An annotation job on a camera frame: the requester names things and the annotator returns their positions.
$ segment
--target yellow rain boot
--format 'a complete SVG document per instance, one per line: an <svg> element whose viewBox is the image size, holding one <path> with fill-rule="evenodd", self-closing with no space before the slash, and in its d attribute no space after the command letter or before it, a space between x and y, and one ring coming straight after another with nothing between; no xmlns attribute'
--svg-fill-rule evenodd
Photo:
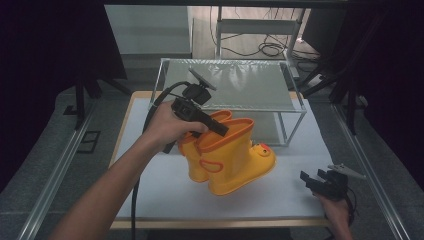
<svg viewBox="0 0 424 240"><path fill-rule="evenodd" d="M267 174L276 162L275 153L267 145L252 146L252 119L221 123L229 128L225 137L207 132L197 141L200 165L209 174L209 190L216 195L231 193Z"/></svg>
<svg viewBox="0 0 424 240"><path fill-rule="evenodd" d="M220 110L213 112L209 116L218 122L231 119L231 111ZM184 138L178 142L178 149L180 153L187 158L188 162L188 176L195 182L204 182L209 179L208 173L203 169L200 164L200 154L196 147L197 138L192 136L191 133L186 133Z"/></svg>

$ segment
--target glass box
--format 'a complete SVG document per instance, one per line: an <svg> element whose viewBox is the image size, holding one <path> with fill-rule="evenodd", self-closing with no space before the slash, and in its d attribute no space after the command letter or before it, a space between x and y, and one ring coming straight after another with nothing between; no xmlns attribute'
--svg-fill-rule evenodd
<svg viewBox="0 0 424 240"><path fill-rule="evenodd" d="M228 109L235 118L252 118L253 142L289 146L306 108L296 87L287 87L287 82L296 84L285 61L162 59L151 104L161 81L163 89L183 81L198 83L189 68L216 88L209 89L211 99L199 106L203 111ZM183 90L177 87L172 93L182 96Z"/></svg>

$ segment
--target metal rail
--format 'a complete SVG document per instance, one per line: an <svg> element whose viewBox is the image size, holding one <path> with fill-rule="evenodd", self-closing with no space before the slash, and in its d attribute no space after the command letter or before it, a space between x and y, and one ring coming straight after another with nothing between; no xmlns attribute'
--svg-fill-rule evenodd
<svg viewBox="0 0 424 240"><path fill-rule="evenodd" d="M358 159L358 163L361 166L362 171L364 171L365 175L368 178L367 182L374 193L377 203L380 205L380 208L387 220L387 223L389 224L389 227L393 232L394 237L398 240L409 240L410 238L404 227L402 219L400 218L395 207L393 206L393 203L387 196L383 186L378 180L378 177L375 174L364 150L362 149L360 142L358 141L356 136L352 135L348 126L346 125L345 116L341 109L341 106L335 104L332 104L331 106L334 112L336 113L338 122L343 130L343 133L345 134L350 146L352 147L355 153L355 157Z"/></svg>
<svg viewBox="0 0 424 240"><path fill-rule="evenodd" d="M94 100L88 108L88 114L84 122L81 124L79 130L75 130L72 134L71 139L63 150L55 168L53 169L50 178L48 179L46 185L40 193L40 196L37 199L32 211L30 212L24 226L21 229L21 232L17 239L34 239L37 235L38 230L44 220L44 217L47 214L47 211L50 208L51 203L53 202L54 197L56 196L57 190L62 183L63 178L66 175L68 167L72 162L72 159L75 155L75 152L78 149L78 145L81 142L81 139L84 136L85 131L91 121L93 112L96 108L97 101Z"/></svg>

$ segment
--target black curtain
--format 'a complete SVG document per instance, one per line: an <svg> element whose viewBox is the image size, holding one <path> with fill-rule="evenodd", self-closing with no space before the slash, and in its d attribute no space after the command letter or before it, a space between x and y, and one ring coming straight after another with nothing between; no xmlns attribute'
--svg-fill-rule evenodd
<svg viewBox="0 0 424 240"><path fill-rule="evenodd" d="M48 123L58 93L77 77L126 75L101 2L0 4L1 191Z"/></svg>
<svg viewBox="0 0 424 240"><path fill-rule="evenodd" d="M365 115L424 189L423 5L394 1L359 61Z"/></svg>

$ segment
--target gray carpet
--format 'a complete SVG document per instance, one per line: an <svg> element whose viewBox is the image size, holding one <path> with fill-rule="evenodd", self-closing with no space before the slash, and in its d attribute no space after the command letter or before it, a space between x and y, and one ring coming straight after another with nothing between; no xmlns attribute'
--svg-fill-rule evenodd
<svg viewBox="0 0 424 240"><path fill-rule="evenodd" d="M130 80L120 80L132 90L151 90L157 69L128 69ZM107 169L115 146L129 96L100 81L102 98L89 125L89 131L101 131L93 154L76 154L41 224L36 239L46 239L57 221L73 202ZM334 163L344 163L361 172L352 149L341 131L336 115L327 101L331 88L310 97L310 105ZM27 160L0 195L0 239L16 239L29 212L72 135L75 116L64 116L68 105L74 105L74 91L69 89L57 98L56 110ZM356 112L357 137L377 173L384 189L403 219L411 239L424 235L424 194L407 170L370 127L362 110ZM395 239L366 181L350 178L350 187L358 199L359 215L352 225L356 239ZM324 239L323 228L292 228L294 239ZM138 231L140 239L144 231ZM130 239L129 231L110 231L108 239Z"/></svg>

